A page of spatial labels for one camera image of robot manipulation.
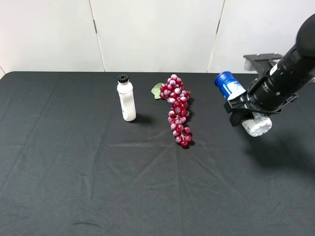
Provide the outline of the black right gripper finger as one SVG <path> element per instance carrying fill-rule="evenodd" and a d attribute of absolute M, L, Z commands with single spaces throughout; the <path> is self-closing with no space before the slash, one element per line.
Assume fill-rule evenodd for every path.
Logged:
<path fill-rule="evenodd" d="M 242 122 L 250 120 L 250 119 L 253 119 L 252 112 L 234 111 L 232 112 L 229 121 L 232 126 L 237 126 L 241 124 Z"/>

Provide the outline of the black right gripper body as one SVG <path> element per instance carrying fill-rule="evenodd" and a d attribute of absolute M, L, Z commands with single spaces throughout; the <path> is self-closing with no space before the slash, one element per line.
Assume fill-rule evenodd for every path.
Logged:
<path fill-rule="evenodd" d="M 255 108 L 265 115 L 277 114 L 287 103 L 295 100 L 298 86 L 280 62 L 278 53 L 244 55 L 247 70 L 255 70 L 257 77 L 250 83 L 247 92 Z"/>

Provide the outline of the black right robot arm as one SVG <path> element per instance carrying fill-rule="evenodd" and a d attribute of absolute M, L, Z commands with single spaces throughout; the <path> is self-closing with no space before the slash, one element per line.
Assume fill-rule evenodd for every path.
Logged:
<path fill-rule="evenodd" d="M 274 54 L 245 55 L 246 62 L 258 73 L 248 89 L 224 108 L 236 126 L 252 119 L 254 113 L 278 114 L 298 98 L 297 92 L 315 73 L 315 17 L 310 16 L 300 27 L 295 44 L 282 56 Z"/>

